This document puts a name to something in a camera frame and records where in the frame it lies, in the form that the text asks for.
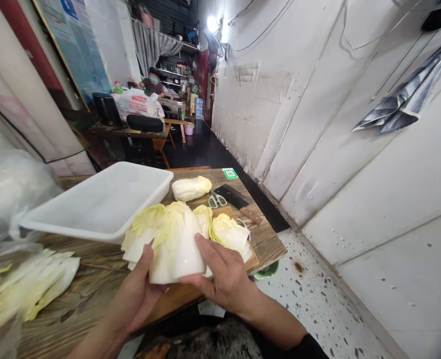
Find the pink bucket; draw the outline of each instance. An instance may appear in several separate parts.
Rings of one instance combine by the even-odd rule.
[[[194,131],[194,124],[193,123],[189,123],[188,125],[184,125],[184,133],[187,136],[192,136],[193,131]]]

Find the terrazzo floor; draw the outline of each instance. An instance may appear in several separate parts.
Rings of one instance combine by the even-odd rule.
[[[258,287],[295,315],[328,357],[392,359],[295,232],[287,229],[277,235],[288,254],[272,278],[256,281]],[[225,311],[205,301],[199,313],[223,317]],[[126,343],[118,358],[131,359],[140,341]]]

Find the green qr code sign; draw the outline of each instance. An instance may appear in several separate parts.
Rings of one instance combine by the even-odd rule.
[[[234,169],[222,169],[224,171],[224,175],[227,177],[228,180],[234,180],[236,179],[237,173],[235,173]]]

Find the person's left hand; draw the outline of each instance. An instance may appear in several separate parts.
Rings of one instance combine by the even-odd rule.
[[[153,257],[151,244],[146,244],[141,259],[122,282],[104,318],[127,336],[142,326],[167,289],[167,286],[149,283],[148,272]]]

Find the clear plastic bag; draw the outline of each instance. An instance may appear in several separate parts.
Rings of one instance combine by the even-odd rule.
[[[4,242],[0,244],[0,284],[9,277],[22,263],[39,255],[42,245],[38,243]],[[17,292],[13,298],[13,306],[20,306],[30,286],[23,287],[22,292]],[[6,323],[0,327],[0,359],[16,358],[17,348],[21,340],[21,324],[23,313],[16,312]]]
[[[0,150],[0,242],[36,241],[43,233],[25,231],[21,217],[30,209],[62,193],[50,166],[21,150]]]

